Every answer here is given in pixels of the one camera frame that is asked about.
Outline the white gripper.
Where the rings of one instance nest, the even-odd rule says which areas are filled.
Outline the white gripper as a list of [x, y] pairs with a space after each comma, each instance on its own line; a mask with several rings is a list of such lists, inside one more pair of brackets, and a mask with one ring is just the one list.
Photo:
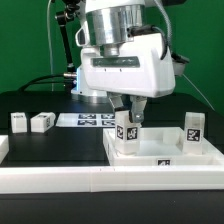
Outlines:
[[165, 45], [164, 33], [155, 26], [151, 30], [150, 34], [134, 36], [130, 42], [123, 43], [118, 57], [103, 57], [98, 47], [81, 51], [88, 87], [108, 92], [115, 112], [125, 109], [121, 94], [136, 95], [130, 97], [132, 123], [144, 121], [146, 97], [169, 95], [175, 87], [171, 53]]

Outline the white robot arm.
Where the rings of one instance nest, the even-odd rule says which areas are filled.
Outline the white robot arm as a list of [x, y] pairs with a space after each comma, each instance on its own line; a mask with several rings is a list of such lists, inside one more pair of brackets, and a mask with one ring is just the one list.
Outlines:
[[81, 48], [81, 65], [68, 64], [75, 76], [72, 93], [85, 101], [109, 99], [116, 111], [130, 97], [129, 119], [144, 120], [149, 98], [169, 95], [175, 77], [189, 59], [172, 51], [171, 22], [167, 6], [186, 0], [62, 0], [65, 10], [57, 15], [64, 28], [80, 21], [75, 34]]

